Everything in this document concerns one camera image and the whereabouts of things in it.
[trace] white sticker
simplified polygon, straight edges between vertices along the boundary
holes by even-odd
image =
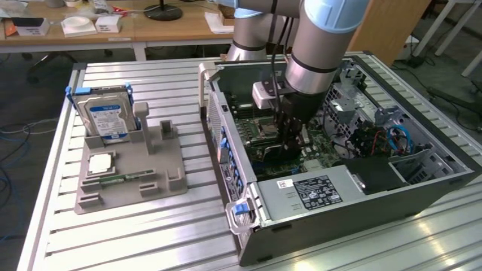
[[[131,38],[108,38],[108,41],[130,41]]]
[[[293,179],[278,181],[278,187],[279,189],[293,187]]]
[[[114,139],[127,134],[126,122],[119,117],[122,112],[119,105],[91,107],[90,111],[102,137]]]

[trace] gray 3d printed stand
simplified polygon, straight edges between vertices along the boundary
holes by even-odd
[[[147,103],[134,104],[140,130],[130,141],[104,145],[86,136],[75,213],[83,214],[187,192],[176,127],[170,120],[148,127]]]

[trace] white box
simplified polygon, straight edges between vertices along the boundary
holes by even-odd
[[[419,40],[414,36],[409,36],[407,40],[405,41],[402,51],[398,54],[395,60],[407,60],[410,58],[411,53],[415,51],[418,44],[419,44]]]
[[[51,28],[47,18],[12,18],[12,21],[22,36],[44,36]]]
[[[92,22],[90,22],[87,26],[83,26],[80,28],[68,27],[66,26],[64,22],[62,22],[60,24],[66,38],[98,34],[96,27],[94,26]]]
[[[119,16],[102,16],[96,21],[99,33],[119,33],[120,27],[122,24]]]

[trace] blue hard drive label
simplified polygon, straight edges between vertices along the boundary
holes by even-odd
[[[120,117],[122,109],[119,105],[91,107],[90,111],[99,135],[104,139],[118,139],[127,136],[127,126],[124,119]]]
[[[305,208],[313,210],[342,202],[329,176],[323,175],[293,183]]]

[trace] wooden table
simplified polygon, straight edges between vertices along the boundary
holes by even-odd
[[[143,10],[158,1],[110,1],[112,6],[127,10]],[[231,34],[214,34],[204,20],[204,12],[215,12],[202,6],[215,8],[211,4],[190,4],[182,1],[171,1],[179,4],[184,16],[170,22],[148,19],[142,13],[122,18],[120,33],[100,33],[95,35],[66,38],[60,21],[67,13],[76,11],[72,7],[50,8],[44,2],[31,2],[28,10],[32,15],[48,18],[55,24],[51,26],[47,36],[22,37],[15,34],[11,37],[0,35],[0,53],[31,53],[51,51],[75,51],[94,49],[132,48],[136,60],[146,60],[144,49],[152,46],[207,45],[231,43]]]

